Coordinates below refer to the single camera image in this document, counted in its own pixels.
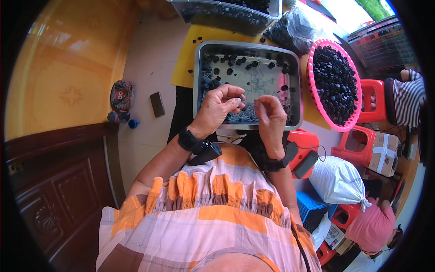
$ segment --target red plastic stool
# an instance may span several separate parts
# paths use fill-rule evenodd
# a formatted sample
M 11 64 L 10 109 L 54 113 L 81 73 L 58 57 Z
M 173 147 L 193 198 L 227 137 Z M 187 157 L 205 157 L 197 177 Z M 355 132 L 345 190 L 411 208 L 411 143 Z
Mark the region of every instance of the red plastic stool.
M 337 207 L 337 210 L 335 211 L 334 215 L 331 218 L 331 222 L 334 223 L 337 227 L 346 230 L 346 229 L 348 229 L 349 225 L 355 220 L 360 209 L 361 209 L 361 204 L 359 204 L 359 203 L 348 204 L 348 205 L 339 204 Z M 336 218 L 343 212 L 348 214 L 348 219 L 344 224 L 342 224 L 336 220 Z
M 322 242 L 319 249 L 316 251 L 317 258 L 319 258 L 320 261 L 320 265 L 324 265 L 325 263 L 327 263 L 336 253 L 337 251 L 335 249 L 330 249 L 325 241 Z
M 341 137 L 340 144 L 337 147 L 331 148 L 331 154 L 335 157 L 342 158 L 343 160 L 347 160 L 354 165 L 360 165 L 364 167 L 368 167 L 370 165 L 371 153 L 373 151 L 373 146 L 375 145 L 375 136 L 376 132 L 360 126 L 354 126 L 353 129 L 357 131 L 364 132 L 367 135 L 367 139 L 360 133 L 353 133 L 352 135 L 356 136 L 356 140 L 358 141 L 357 150 L 359 150 L 361 143 L 366 142 L 366 147 L 361 152 L 351 151 L 345 148 L 346 141 L 349 136 L 349 131 L 344 132 Z
M 294 157 L 294 159 L 289 162 L 290 169 L 294 169 L 311 150 L 318 151 L 319 150 L 319 138 L 316 134 L 308 132 L 302 128 L 298 128 L 295 131 L 290 131 L 288 134 L 287 140 L 290 142 L 296 143 L 299 147 L 298 153 Z M 308 178 L 313 172 L 314 166 L 311 167 L 308 172 L 302 176 L 302 178 Z
M 364 95 L 364 111 L 361 111 L 358 123 L 386 121 L 384 82 L 376 79 L 361 79 L 361 89 Z M 375 111 L 371 111 L 370 107 L 372 94 L 376 96 Z

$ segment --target white bag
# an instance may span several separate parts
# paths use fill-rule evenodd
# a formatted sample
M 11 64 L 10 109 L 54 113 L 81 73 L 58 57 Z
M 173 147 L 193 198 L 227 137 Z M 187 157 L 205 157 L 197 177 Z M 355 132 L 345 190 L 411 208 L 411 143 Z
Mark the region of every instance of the white bag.
M 366 207 L 371 206 L 371 203 L 365 199 L 365 187 L 360 174 L 348 161 L 334 156 L 327 156 L 325 161 L 318 160 L 308 179 L 323 202 L 361 203 L 363 212 Z
M 322 221 L 320 221 L 319 226 L 311 234 L 313 235 L 314 242 L 315 242 L 315 248 L 316 248 L 315 251 L 319 249 L 320 245 L 325 240 L 325 237 L 328 234 L 330 228 L 331 228 L 331 221 L 328 218 L 328 212 L 326 212 L 322 218 Z

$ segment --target plastic bag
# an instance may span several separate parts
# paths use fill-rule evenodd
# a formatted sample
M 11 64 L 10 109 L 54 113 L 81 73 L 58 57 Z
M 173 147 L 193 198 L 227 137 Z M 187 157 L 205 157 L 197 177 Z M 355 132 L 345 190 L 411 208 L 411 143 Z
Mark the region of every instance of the plastic bag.
M 322 218 L 322 221 L 320 221 L 319 226 L 312 233 L 315 242 L 315 251 L 319 249 L 320 245 L 325 240 L 330 228 L 331 221 L 328 218 L 328 212 L 326 212 Z
M 314 164 L 308 177 L 320 198 L 331 204 L 361 203 L 362 211 L 371 203 L 365 198 L 365 187 L 358 170 L 352 163 L 334 156 Z
M 328 18 L 320 12 L 297 1 L 296 7 L 284 12 L 281 19 L 263 35 L 279 47 L 301 56 L 308 54 L 312 44 L 318 39 L 330 39 L 340 43 L 325 20 Z
M 299 8 L 296 7 L 283 13 L 281 19 L 269 27 L 263 36 L 279 47 L 293 51 L 297 55 L 305 55 L 310 52 L 314 33 L 308 19 L 303 14 L 299 14 Z

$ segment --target wooden door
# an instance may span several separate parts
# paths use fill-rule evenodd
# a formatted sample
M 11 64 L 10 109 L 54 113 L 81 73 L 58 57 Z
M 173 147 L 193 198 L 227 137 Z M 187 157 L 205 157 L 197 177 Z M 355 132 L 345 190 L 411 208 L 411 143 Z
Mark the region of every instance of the wooden door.
M 61 148 L 53 148 L 54 139 L 62 137 L 58 132 L 35 134 L 36 139 L 30 135 L 34 139 L 27 142 L 36 144 L 33 155 L 9 160 L 11 184 L 29 232 L 53 267 L 57 271 L 93 271 L 101 209 L 115 207 L 103 138 L 81 130 L 81 139 L 69 135 L 61 141 Z M 23 144 L 23 139 L 7 143 L 8 154 L 14 154 L 19 141 Z M 41 150 L 44 143 L 49 146 Z

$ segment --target cardboard box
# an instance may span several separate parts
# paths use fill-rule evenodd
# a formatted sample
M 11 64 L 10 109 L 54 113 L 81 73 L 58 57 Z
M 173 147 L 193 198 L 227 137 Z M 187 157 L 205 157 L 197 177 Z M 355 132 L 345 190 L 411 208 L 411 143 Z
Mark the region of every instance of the cardboard box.
M 331 224 L 329 232 L 325 237 L 325 242 L 331 249 L 335 249 L 345 238 L 345 233 L 340 230 L 334 223 Z
M 337 248 L 335 249 L 335 251 L 339 254 L 339 255 L 343 255 L 346 252 L 348 252 L 349 250 L 351 250 L 351 248 L 354 246 L 355 242 L 344 238 L 343 241 L 337 246 Z
M 399 138 L 396 135 L 376 132 L 375 145 L 368 168 L 385 177 L 394 175 L 393 164 L 398 146 Z

